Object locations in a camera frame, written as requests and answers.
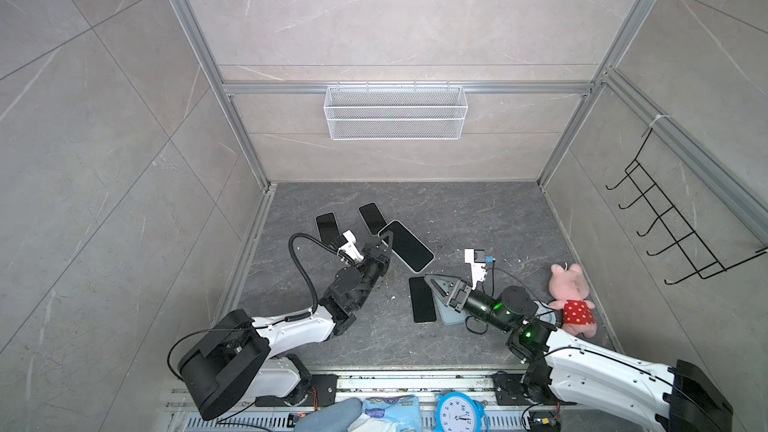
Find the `black phone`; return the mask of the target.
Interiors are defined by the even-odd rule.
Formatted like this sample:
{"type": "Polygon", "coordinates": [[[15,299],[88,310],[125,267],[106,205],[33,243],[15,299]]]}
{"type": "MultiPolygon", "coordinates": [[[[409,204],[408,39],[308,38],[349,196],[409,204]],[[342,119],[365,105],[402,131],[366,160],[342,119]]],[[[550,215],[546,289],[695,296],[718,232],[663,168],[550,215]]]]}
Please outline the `black phone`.
{"type": "Polygon", "coordinates": [[[387,221],[376,203],[364,204],[358,208],[358,211],[371,235],[377,236],[387,225],[387,221]]]}
{"type": "Polygon", "coordinates": [[[332,212],[318,215],[315,223],[320,241],[329,248],[337,248],[337,238],[341,236],[335,214],[332,212]]]}
{"type": "Polygon", "coordinates": [[[378,236],[384,231],[394,233],[391,249],[413,273],[423,272],[434,261],[435,254],[400,221],[388,223],[378,236]]]}

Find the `grey-green phone case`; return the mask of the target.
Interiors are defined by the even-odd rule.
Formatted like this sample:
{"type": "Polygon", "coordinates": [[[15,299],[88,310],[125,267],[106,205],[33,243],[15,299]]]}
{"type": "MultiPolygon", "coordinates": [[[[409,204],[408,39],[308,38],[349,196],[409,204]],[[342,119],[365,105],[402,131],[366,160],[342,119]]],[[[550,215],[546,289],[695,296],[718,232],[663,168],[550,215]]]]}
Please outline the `grey-green phone case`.
{"type": "Polygon", "coordinates": [[[434,307],[441,322],[446,326],[464,324],[467,318],[465,312],[457,312],[452,307],[443,304],[437,296],[433,297],[434,307]]]}

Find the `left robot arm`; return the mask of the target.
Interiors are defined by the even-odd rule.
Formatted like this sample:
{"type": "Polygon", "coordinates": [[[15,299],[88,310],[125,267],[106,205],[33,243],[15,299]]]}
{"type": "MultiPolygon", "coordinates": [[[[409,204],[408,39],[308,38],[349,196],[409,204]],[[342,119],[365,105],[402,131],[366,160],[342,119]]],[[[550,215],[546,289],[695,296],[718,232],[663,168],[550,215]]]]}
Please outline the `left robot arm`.
{"type": "Polygon", "coordinates": [[[309,308],[272,317],[236,309],[199,332],[175,373],[202,419],[217,419],[246,398],[299,405],[311,397],[312,375],[294,349],[345,333],[392,258],[391,232],[362,249],[351,233],[343,237],[345,244],[334,252],[347,264],[324,294],[310,291],[309,308]]]}

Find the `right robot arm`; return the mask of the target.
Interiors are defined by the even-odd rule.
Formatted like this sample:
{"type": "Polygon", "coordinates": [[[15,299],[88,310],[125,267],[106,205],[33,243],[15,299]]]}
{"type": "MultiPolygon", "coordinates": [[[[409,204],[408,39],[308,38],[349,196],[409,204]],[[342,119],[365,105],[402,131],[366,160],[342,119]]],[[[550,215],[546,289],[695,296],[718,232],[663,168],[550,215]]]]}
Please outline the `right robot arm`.
{"type": "Polygon", "coordinates": [[[535,403],[579,404],[648,431],[732,428],[731,404],[693,363],[647,362],[581,340],[540,320],[523,287],[492,297],[453,276],[429,274],[425,282],[443,305],[506,333],[507,347],[528,365],[522,393],[535,403]]]}

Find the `blue alarm clock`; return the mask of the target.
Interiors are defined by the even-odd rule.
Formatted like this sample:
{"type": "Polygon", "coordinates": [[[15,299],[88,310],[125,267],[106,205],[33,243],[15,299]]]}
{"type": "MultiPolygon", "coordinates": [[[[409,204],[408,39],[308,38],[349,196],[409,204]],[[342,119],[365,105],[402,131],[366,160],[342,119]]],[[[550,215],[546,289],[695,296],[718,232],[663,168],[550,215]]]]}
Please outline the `blue alarm clock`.
{"type": "Polygon", "coordinates": [[[438,396],[435,411],[437,432],[480,432],[485,425],[485,411],[481,402],[460,392],[438,396]]]}

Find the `blue wet wipes pack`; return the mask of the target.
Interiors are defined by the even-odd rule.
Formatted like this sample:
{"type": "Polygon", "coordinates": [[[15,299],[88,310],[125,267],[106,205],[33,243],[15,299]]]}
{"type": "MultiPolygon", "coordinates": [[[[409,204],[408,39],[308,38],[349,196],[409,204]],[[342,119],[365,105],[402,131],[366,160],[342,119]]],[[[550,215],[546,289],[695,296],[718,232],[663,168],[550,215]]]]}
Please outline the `blue wet wipes pack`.
{"type": "Polygon", "coordinates": [[[416,396],[367,398],[349,432],[421,432],[422,413],[416,396]]]}

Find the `pink pig plush toy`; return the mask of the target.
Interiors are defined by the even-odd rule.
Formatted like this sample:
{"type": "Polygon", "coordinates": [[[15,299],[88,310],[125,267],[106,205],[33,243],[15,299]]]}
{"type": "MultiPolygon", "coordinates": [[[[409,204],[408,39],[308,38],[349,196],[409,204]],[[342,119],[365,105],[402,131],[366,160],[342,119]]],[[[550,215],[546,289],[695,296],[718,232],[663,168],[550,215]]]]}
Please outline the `pink pig plush toy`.
{"type": "Polygon", "coordinates": [[[554,301],[548,307],[562,312],[561,328],[573,336],[593,338],[597,334],[597,323],[592,313],[596,305],[588,299],[590,287],[582,267],[571,264],[564,268],[553,264],[550,271],[552,276],[548,290],[554,301]]]}

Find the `grey-blue cloth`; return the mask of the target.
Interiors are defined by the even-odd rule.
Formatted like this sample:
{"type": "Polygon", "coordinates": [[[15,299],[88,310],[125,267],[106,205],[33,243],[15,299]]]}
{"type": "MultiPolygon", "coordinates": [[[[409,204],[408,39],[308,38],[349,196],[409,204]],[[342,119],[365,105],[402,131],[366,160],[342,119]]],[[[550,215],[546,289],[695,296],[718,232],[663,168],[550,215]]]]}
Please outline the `grey-blue cloth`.
{"type": "Polygon", "coordinates": [[[298,420],[295,432],[346,432],[363,410],[360,399],[349,398],[309,413],[298,420]]]}

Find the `aluminium rail front frame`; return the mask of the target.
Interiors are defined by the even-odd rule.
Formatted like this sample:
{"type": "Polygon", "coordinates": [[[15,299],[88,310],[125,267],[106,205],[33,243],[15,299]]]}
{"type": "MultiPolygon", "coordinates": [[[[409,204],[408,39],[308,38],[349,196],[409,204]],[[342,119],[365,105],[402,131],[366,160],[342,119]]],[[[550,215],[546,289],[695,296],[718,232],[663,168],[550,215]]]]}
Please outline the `aluminium rail front frame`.
{"type": "Polygon", "coordinates": [[[160,409],[160,424],[156,431],[293,431],[299,421],[325,408],[331,402],[350,398],[392,398],[413,396],[418,400],[421,429],[432,431],[437,425],[436,409],[439,398],[450,392],[466,395],[481,405],[485,418],[483,431],[521,431],[531,414],[559,422],[563,431],[635,431],[617,417],[589,406],[564,404],[533,406],[527,399],[517,399],[512,405],[501,405],[497,396],[502,390],[494,384],[495,369],[438,370],[331,370],[318,369],[320,375],[334,375],[327,391],[317,391],[299,405],[258,406],[253,397],[236,403],[233,409],[218,419],[204,420],[192,400],[179,386],[173,386],[160,409]]]}

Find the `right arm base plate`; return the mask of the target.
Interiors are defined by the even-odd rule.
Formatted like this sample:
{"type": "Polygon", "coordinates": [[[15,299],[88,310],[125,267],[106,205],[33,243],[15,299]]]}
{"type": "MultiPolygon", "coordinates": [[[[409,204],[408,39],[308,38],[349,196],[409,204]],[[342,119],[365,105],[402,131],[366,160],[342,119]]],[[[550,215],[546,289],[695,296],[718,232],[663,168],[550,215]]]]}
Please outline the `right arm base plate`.
{"type": "Polygon", "coordinates": [[[541,374],[498,371],[490,378],[499,406],[556,405],[559,402],[549,388],[549,378],[541,374]]]}

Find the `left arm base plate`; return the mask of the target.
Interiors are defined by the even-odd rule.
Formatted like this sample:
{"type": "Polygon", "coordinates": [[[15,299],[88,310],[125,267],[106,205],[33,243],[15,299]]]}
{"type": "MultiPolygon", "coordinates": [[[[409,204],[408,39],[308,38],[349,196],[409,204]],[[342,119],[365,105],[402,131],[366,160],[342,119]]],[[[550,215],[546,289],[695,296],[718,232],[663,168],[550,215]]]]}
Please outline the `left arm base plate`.
{"type": "Polygon", "coordinates": [[[301,379],[286,397],[263,396],[255,400],[256,407],[327,407],[336,402],[338,376],[317,374],[301,379]]]}

